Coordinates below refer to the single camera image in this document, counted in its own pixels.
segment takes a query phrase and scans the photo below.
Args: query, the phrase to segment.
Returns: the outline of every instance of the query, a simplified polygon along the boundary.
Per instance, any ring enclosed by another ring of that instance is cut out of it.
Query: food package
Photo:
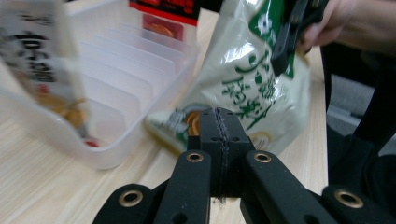
[[[29,96],[87,134],[89,108],[62,0],[0,1],[0,56]]]
[[[200,0],[129,0],[136,27],[185,42],[196,43]]]
[[[202,70],[173,111],[146,117],[148,129],[179,151],[199,135],[199,112],[232,110],[259,150],[278,155],[304,128],[309,107],[309,69],[290,56],[275,76],[270,63],[283,16],[283,1],[227,0],[223,3]]]

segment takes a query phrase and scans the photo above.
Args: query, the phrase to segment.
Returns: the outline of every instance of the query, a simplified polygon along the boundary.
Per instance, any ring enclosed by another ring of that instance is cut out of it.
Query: green and white bag
[[[283,1],[223,3],[202,70],[177,109],[146,117],[146,126],[185,150],[199,134],[199,111],[232,110],[259,150],[278,155],[304,128],[309,107],[309,69],[292,55],[276,77],[270,63],[281,25]]]

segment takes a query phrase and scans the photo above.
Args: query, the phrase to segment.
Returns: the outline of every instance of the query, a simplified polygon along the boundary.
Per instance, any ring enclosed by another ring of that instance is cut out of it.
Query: red label
[[[151,15],[197,25],[200,0],[130,0],[129,6]]]

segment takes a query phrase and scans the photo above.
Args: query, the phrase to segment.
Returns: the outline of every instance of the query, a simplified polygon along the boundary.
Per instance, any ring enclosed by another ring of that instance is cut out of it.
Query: metal screw hole
[[[143,194],[139,190],[128,190],[121,194],[119,203],[123,207],[132,207],[140,204],[143,200]]]
[[[178,213],[172,217],[172,223],[174,224],[183,224],[186,222],[187,222],[187,216],[182,213]]]
[[[204,156],[199,153],[191,153],[187,155],[187,160],[190,162],[199,162],[204,159]]]
[[[339,189],[334,193],[334,196],[338,202],[351,208],[362,208],[364,205],[361,198],[346,190]]]
[[[264,153],[259,153],[259,154],[254,155],[254,159],[259,162],[270,162],[271,161],[271,157]]]

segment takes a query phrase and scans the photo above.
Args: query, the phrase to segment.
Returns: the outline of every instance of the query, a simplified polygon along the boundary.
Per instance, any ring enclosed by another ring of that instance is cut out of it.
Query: food item
[[[88,137],[89,110],[63,1],[3,0],[0,14],[0,54],[11,74],[40,105]]]
[[[199,111],[223,107],[257,149],[276,155],[285,149],[307,121],[309,69],[296,54],[281,76],[273,72],[283,8],[283,1],[225,1],[198,78],[175,111],[148,115],[147,127],[182,151],[199,133]]]
[[[134,26],[160,35],[196,43],[196,26],[200,11],[198,0],[130,0],[134,8]]]

